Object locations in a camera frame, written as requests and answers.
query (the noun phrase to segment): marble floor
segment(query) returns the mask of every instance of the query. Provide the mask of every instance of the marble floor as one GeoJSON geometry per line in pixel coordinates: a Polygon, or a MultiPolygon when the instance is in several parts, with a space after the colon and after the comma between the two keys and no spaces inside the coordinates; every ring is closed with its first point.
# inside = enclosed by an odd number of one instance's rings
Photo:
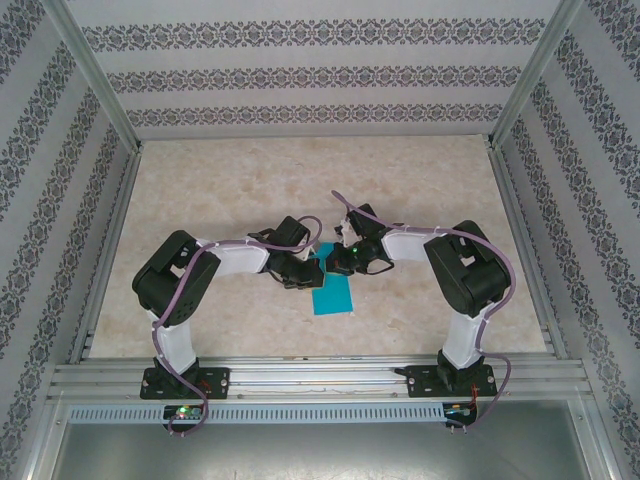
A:
{"type": "MultiPolygon", "coordinates": [[[[131,280],[171,232],[223,240],[313,214],[325,225],[321,240],[333,242],[345,210],[331,189],[392,222],[477,222],[518,277],[485,350],[545,351],[482,138],[332,137],[146,143],[91,357],[154,355],[131,280]]],[[[451,310],[427,264],[400,262],[350,282],[353,313],[314,316],[310,291],[285,291],[266,274],[214,279],[192,317],[194,348],[201,356],[314,356],[442,347],[451,310]]]]}

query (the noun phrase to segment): damask wallpaper border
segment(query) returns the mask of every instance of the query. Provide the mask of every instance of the damask wallpaper border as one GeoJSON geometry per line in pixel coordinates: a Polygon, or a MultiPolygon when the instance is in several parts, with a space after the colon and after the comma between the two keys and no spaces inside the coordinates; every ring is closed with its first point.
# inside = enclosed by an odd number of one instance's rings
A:
{"type": "Polygon", "coordinates": [[[22,237],[24,243],[18,248],[12,262],[14,268],[7,275],[1,290],[0,360],[4,358],[4,349],[11,342],[11,331],[20,317],[22,303],[31,287],[31,279],[40,264],[41,254],[49,240],[60,205],[99,111],[98,99],[88,88],[32,214],[33,220],[22,237]]]}
{"type": "Polygon", "coordinates": [[[11,136],[2,150],[0,161],[0,223],[3,213],[11,204],[11,197],[22,181],[24,167],[31,163],[35,147],[40,143],[44,127],[51,115],[71,75],[76,70],[76,62],[64,42],[56,49],[47,69],[38,82],[37,88],[27,102],[24,115],[20,117],[11,136]]]}
{"type": "Polygon", "coordinates": [[[640,16],[636,6],[630,0],[589,0],[587,5],[640,82],[640,16]]]}
{"type": "Polygon", "coordinates": [[[543,19],[342,19],[108,25],[82,29],[95,52],[303,45],[525,44],[543,19]]]}
{"type": "Polygon", "coordinates": [[[98,322],[102,301],[104,300],[104,291],[111,274],[113,259],[115,258],[118,241],[124,226],[127,207],[133,193],[143,148],[135,148],[130,152],[121,174],[122,178],[118,180],[116,193],[109,210],[111,213],[100,240],[96,262],[89,278],[87,291],[67,353],[67,363],[76,363],[82,359],[86,335],[90,329],[95,329],[98,322]]]}
{"type": "Polygon", "coordinates": [[[351,122],[495,121],[499,104],[292,105],[127,110],[134,127],[351,122]]]}
{"type": "Polygon", "coordinates": [[[640,219],[640,169],[637,168],[640,149],[571,32],[560,42],[555,58],[640,219]]]}
{"type": "Polygon", "coordinates": [[[11,73],[22,49],[44,18],[44,8],[38,0],[16,0],[9,4],[0,21],[0,85],[11,73]]]}
{"type": "Polygon", "coordinates": [[[558,162],[573,193],[578,209],[582,213],[585,228],[591,235],[595,252],[605,269],[605,277],[616,295],[616,303],[622,317],[628,322],[629,333],[640,348],[640,285],[628,258],[618,244],[618,237],[608,222],[598,192],[593,187],[587,168],[583,165],[569,129],[544,81],[540,81],[531,92],[531,101],[542,121],[545,133],[553,146],[558,162]]]}
{"type": "MultiPolygon", "coordinates": [[[[65,311],[67,294],[72,287],[73,278],[91,230],[93,217],[98,209],[99,199],[119,144],[118,134],[113,125],[110,125],[104,136],[100,153],[76,213],[74,227],[69,233],[66,248],[60,260],[59,270],[53,276],[54,283],[51,286],[51,293],[46,300],[46,307],[42,311],[42,318],[37,325],[37,333],[33,337],[33,343],[28,350],[29,360],[24,364],[25,369],[20,375],[18,390],[14,393],[15,400],[9,407],[8,421],[2,427],[3,433],[0,443],[3,449],[2,457],[0,458],[0,476],[6,476],[3,478],[10,477],[24,442],[27,424],[34,413],[34,403],[38,398],[38,390],[42,385],[45,365],[49,361],[57,328],[65,311]]],[[[114,206],[117,203],[117,197],[125,178],[125,173],[128,171],[127,167],[132,155],[134,153],[130,154],[126,161],[123,162],[122,172],[118,179],[117,193],[111,204],[111,211],[108,215],[103,238],[108,232],[114,214],[114,206]]],[[[98,262],[99,255],[95,260],[92,279],[95,277],[98,262]]]]}
{"type": "MultiPolygon", "coordinates": [[[[598,380],[602,383],[602,391],[606,394],[607,405],[612,413],[612,420],[617,424],[619,438],[626,446],[625,454],[629,457],[631,469],[634,475],[640,476],[640,425],[638,424],[638,414],[633,410],[631,395],[625,390],[626,384],[620,378],[620,366],[615,360],[611,342],[603,331],[600,314],[594,305],[589,287],[584,283],[580,262],[577,260],[574,247],[560,214],[560,209],[553,198],[553,193],[544,175],[538,153],[522,116],[518,117],[513,126],[511,136],[523,162],[530,186],[536,196],[540,214],[553,245],[555,258],[559,264],[559,270],[562,272],[569,297],[574,305],[580,327],[585,336],[584,344],[592,355],[598,380]]],[[[511,182],[514,185],[516,198],[522,210],[531,243],[534,246],[538,267],[545,285],[548,285],[544,267],[535,246],[535,238],[527,222],[525,205],[522,204],[520,199],[509,157],[504,147],[502,148],[502,154],[505,158],[511,182]]],[[[553,305],[551,291],[548,294],[553,305]]]]}
{"type": "Polygon", "coordinates": [[[107,74],[116,93],[348,87],[512,87],[520,67],[343,66],[107,74]]]}

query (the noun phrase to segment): wire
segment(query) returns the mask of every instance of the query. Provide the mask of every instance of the wire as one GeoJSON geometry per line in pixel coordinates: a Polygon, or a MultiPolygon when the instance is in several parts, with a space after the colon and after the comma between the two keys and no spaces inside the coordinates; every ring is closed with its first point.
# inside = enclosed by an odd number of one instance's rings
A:
{"type": "Polygon", "coordinates": [[[209,385],[209,383],[206,380],[200,380],[200,382],[198,383],[198,385],[202,385],[204,388],[208,388],[209,391],[212,391],[213,389],[211,388],[211,385],[209,385]]]}
{"type": "Polygon", "coordinates": [[[378,270],[377,272],[372,272],[369,273],[369,271],[367,270],[367,272],[365,273],[365,275],[380,275],[381,273],[384,272],[388,272],[389,270],[391,270],[394,267],[393,263],[390,263],[388,266],[384,267],[382,270],[378,270]]]}
{"type": "MultiPolygon", "coordinates": [[[[303,241],[304,242],[308,242],[309,241],[309,237],[311,236],[311,232],[307,232],[304,236],[303,241]]],[[[292,250],[291,253],[293,253],[294,255],[297,255],[298,253],[302,253],[304,252],[304,248],[300,249],[300,250],[292,250]]]]}
{"type": "Polygon", "coordinates": [[[278,282],[278,283],[280,283],[280,284],[284,285],[284,282],[282,281],[282,279],[281,279],[281,278],[278,278],[278,277],[276,276],[276,274],[275,274],[275,273],[273,273],[273,270],[267,270],[267,273],[268,273],[269,275],[271,275],[271,278],[273,278],[276,282],[278,282]]]}
{"type": "Polygon", "coordinates": [[[478,408],[477,401],[478,401],[478,387],[476,387],[476,384],[474,383],[473,385],[471,385],[471,402],[469,403],[469,408],[471,409],[471,411],[478,408]]]}
{"type": "Polygon", "coordinates": [[[193,257],[191,257],[191,260],[189,261],[189,264],[185,268],[185,271],[184,271],[182,277],[180,277],[180,281],[178,282],[178,287],[176,288],[176,291],[173,294],[173,297],[171,297],[171,301],[169,302],[169,305],[167,305],[167,308],[165,309],[165,311],[162,314],[162,316],[158,320],[156,320],[155,322],[153,322],[151,324],[152,325],[151,339],[153,341],[153,346],[155,347],[156,352],[158,354],[158,361],[180,383],[182,383],[185,387],[187,387],[189,390],[191,390],[196,395],[198,395],[198,397],[203,402],[202,416],[200,417],[200,421],[198,423],[196,423],[192,428],[190,428],[189,430],[187,430],[185,432],[176,432],[175,430],[173,430],[173,428],[172,428],[173,422],[177,419],[177,417],[175,415],[173,417],[171,417],[171,419],[169,420],[169,425],[167,426],[167,429],[169,430],[169,434],[170,435],[178,434],[180,437],[186,437],[188,435],[191,435],[192,433],[194,433],[195,431],[197,431],[198,429],[200,429],[204,425],[205,421],[207,420],[207,418],[209,416],[209,399],[207,398],[207,395],[205,393],[203,393],[202,390],[200,390],[198,387],[196,387],[195,385],[192,385],[190,382],[185,380],[182,377],[182,375],[180,375],[171,366],[171,364],[169,362],[165,362],[165,360],[164,360],[164,358],[165,358],[164,357],[164,352],[162,351],[162,346],[160,345],[160,342],[158,340],[158,329],[160,327],[164,326],[164,324],[167,322],[167,319],[171,315],[171,312],[173,312],[173,309],[175,308],[176,304],[178,303],[180,295],[182,295],[182,291],[184,290],[184,286],[187,283],[187,280],[189,279],[189,276],[191,275],[191,272],[193,271],[193,268],[194,268],[196,262],[198,261],[198,258],[200,258],[200,256],[204,252],[206,252],[207,250],[210,250],[210,249],[218,247],[218,246],[225,246],[225,245],[249,245],[249,246],[252,246],[252,247],[266,248],[268,250],[279,250],[279,251],[284,251],[284,252],[295,251],[295,250],[298,250],[300,248],[304,249],[304,248],[313,246],[318,241],[318,239],[320,238],[320,234],[322,233],[322,222],[320,221],[320,219],[318,217],[315,217],[313,215],[305,215],[305,216],[300,217],[298,219],[299,222],[301,222],[302,220],[313,220],[314,222],[316,222],[318,224],[318,231],[316,232],[315,236],[311,240],[309,240],[307,243],[305,243],[303,245],[296,245],[295,247],[281,247],[281,246],[278,246],[278,245],[269,245],[269,244],[261,243],[261,242],[254,241],[254,240],[222,240],[220,242],[212,242],[212,243],[207,243],[206,245],[203,245],[202,247],[200,247],[196,251],[196,253],[193,254],[193,257]]]}
{"type": "Polygon", "coordinates": [[[482,323],[480,324],[480,328],[478,328],[478,334],[476,335],[476,340],[475,340],[475,348],[478,351],[478,353],[488,358],[495,358],[498,360],[502,360],[507,364],[507,371],[505,373],[504,380],[502,380],[502,384],[498,389],[498,392],[493,397],[493,400],[491,400],[491,403],[489,404],[487,409],[472,425],[469,426],[468,429],[475,427],[480,423],[482,419],[484,419],[489,413],[491,413],[491,411],[493,411],[496,403],[498,402],[498,399],[502,396],[502,393],[504,392],[504,389],[506,388],[507,383],[509,382],[509,378],[511,377],[511,361],[507,358],[507,356],[502,355],[500,353],[487,353],[484,350],[482,350],[482,347],[480,346],[482,342],[482,335],[484,334],[485,328],[487,328],[487,320],[489,320],[489,318],[492,315],[494,315],[498,310],[504,307],[509,300],[511,300],[511,297],[513,297],[513,294],[515,293],[515,290],[516,290],[516,272],[513,269],[513,265],[509,261],[509,258],[504,253],[502,253],[502,251],[500,251],[500,249],[498,249],[495,245],[488,242],[484,238],[480,238],[477,235],[473,235],[472,233],[461,232],[459,230],[454,230],[453,228],[410,227],[408,225],[401,226],[401,225],[385,222],[384,220],[379,219],[375,215],[371,215],[370,213],[365,212],[364,210],[361,210],[360,208],[351,204],[339,192],[335,190],[331,190],[331,194],[334,197],[336,197],[338,200],[340,200],[347,207],[347,211],[354,210],[358,212],[360,215],[363,215],[368,219],[373,220],[374,222],[378,222],[379,224],[384,225],[385,227],[388,227],[388,228],[392,228],[394,230],[402,230],[403,232],[409,232],[409,233],[435,233],[435,234],[444,233],[449,235],[456,235],[458,237],[468,238],[469,240],[479,243],[480,245],[488,248],[493,253],[495,253],[507,268],[507,271],[509,272],[509,277],[511,278],[511,286],[509,287],[509,291],[502,298],[501,301],[494,304],[493,307],[489,308],[485,312],[484,317],[482,318],[482,323]]]}

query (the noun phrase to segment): aluminum frame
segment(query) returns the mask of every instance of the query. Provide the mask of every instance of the aluminum frame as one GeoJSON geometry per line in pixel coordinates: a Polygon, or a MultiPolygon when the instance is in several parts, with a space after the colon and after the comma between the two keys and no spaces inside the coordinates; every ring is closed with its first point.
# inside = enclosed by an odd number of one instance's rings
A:
{"type": "MultiPolygon", "coordinates": [[[[593,479],[619,479],[620,472],[608,443],[591,385],[581,360],[559,360],[553,354],[512,354],[512,379],[504,401],[561,400],[569,407],[583,456],[593,479]]],[[[229,398],[218,405],[345,405],[392,407],[428,406],[455,399],[412,399],[406,379],[393,372],[409,364],[433,364],[436,357],[318,357],[318,358],[203,358],[207,367],[227,366],[232,375],[229,398]]],[[[496,382],[504,364],[489,360],[496,382]]],[[[50,478],[74,406],[104,405],[127,409],[132,405],[180,404],[138,397],[142,373],[150,359],[85,360],[56,367],[47,393],[42,420],[23,479],[50,478]]],[[[487,402],[490,399],[479,399],[487,402]]]]}
{"type": "MultiPolygon", "coordinates": [[[[567,402],[583,457],[593,479],[619,479],[611,445],[597,409],[591,385],[581,360],[569,360],[555,317],[549,305],[533,256],[522,214],[517,211],[513,186],[504,161],[485,137],[488,156],[502,197],[516,247],[523,263],[534,307],[541,324],[547,353],[510,354],[511,381],[501,401],[559,400],[567,402]]],[[[74,364],[59,365],[53,372],[44,413],[38,424],[23,479],[50,478],[55,469],[70,416],[81,405],[130,408],[132,405],[170,405],[180,401],[147,401],[139,398],[142,372],[150,359],[91,359],[88,353],[93,329],[104,299],[115,250],[122,232],[141,155],[134,160],[118,206],[117,217],[101,261],[100,278],[91,293],[90,308],[83,319],[74,364]]],[[[428,405],[467,401],[458,398],[408,398],[405,379],[393,372],[411,364],[435,364],[434,355],[339,356],[316,358],[201,358],[206,367],[231,368],[229,398],[210,405],[428,405]]],[[[502,382],[505,366],[489,360],[495,378],[502,382]]]]}

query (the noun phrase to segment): perforated metal strip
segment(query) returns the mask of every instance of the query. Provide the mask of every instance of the perforated metal strip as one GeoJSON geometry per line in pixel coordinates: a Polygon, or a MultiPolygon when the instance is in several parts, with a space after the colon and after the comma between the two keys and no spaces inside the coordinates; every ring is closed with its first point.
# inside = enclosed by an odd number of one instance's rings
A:
{"type": "MultiPolygon", "coordinates": [[[[162,405],[74,406],[73,424],[157,424],[162,405]]],[[[410,423],[442,422],[442,403],[220,405],[209,412],[211,424],[410,423]]]]}

